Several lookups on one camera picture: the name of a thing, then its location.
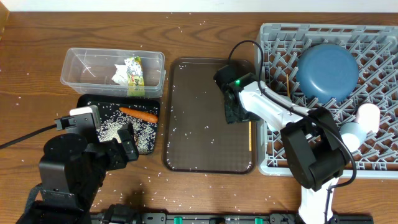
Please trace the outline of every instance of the clear plastic container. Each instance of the clear plastic container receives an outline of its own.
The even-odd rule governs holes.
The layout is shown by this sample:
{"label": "clear plastic container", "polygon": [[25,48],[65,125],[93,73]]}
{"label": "clear plastic container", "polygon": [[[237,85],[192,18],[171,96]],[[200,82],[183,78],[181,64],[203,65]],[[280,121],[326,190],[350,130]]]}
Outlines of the clear plastic container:
{"label": "clear plastic container", "polygon": [[[116,65],[124,59],[140,56],[145,86],[121,86],[112,80]],[[130,92],[145,91],[145,97],[158,98],[163,94],[165,57],[162,52],[141,50],[71,48],[63,63],[61,83],[80,94],[128,96]]]}

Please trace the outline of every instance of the carrot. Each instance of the carrot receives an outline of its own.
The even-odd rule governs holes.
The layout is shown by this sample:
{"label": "carrot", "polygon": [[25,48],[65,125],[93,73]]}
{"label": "carrot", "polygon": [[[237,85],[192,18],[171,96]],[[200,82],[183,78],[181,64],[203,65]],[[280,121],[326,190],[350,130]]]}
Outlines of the carrot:
{"label": "carrot", "polygon": [[157,123],[156,115],[146,113],[143,111],[129,109],[129,108],[119,108],[119,110],[122,111],[123,113],[133,116],[135,118],[142,119],[144,121],[148,121],[148,122],[154,123],[154,124]]}

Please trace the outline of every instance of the dish rack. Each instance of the dish rack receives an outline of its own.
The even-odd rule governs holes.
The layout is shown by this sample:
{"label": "dish rack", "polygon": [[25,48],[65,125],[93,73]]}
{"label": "dish rack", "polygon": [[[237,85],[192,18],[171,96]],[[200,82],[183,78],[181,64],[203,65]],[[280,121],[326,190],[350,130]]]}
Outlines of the dish rack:
{"label": "dish rack", "polygon": [[[268,71],[266,84],[275,92],[287,95],[287,78],[291,100],[307,108],[323,106],[330,110],[338,127],[355,119],[363,103],[373,103],[381,110],[380,130],[369,134],[366,142],[353,153],[357,177],[398,179],[398,27],[331,24],[263,24],[255,47],[256,72],[262,64]],[[308,48],[318,44],[336,44],[350,51],[359,67],[356,88],[347,99],[325,104],[308,99],[295,79],[297,62]],[[264,175],[291,176],[280,133],[272,132],[264,121],[257,124],[257,161]],[[346,169],[342,177],[351,177]]]}

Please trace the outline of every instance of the white granules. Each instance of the white granules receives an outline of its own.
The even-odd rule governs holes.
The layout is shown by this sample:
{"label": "white granules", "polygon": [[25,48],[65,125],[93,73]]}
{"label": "white granules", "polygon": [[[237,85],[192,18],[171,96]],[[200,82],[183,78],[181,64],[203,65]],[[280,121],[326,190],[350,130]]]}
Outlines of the white granules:
{"label": "white granules", "polygon": [[121,111],[115,111],[106,121],[103,121],[97,129],[98,139],[100,142],[110,141],[116,138],[121,142],[118,130],[129,122],[132,123],[134,129],[134,139],[140,154],[151,153],[154,149],[154,139],[156,132],[152,127],[155,124],[143,122],[141,119],[126,115]]}

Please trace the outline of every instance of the white wall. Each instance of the white wall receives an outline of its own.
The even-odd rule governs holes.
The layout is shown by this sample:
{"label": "white wall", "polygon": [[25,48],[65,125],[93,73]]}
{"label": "white wall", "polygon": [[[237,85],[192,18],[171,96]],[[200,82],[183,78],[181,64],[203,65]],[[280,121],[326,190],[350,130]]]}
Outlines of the white wall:
{"label": "white wall", "polygon": [[398,0],[0,0],[10,11],[398,12]]}

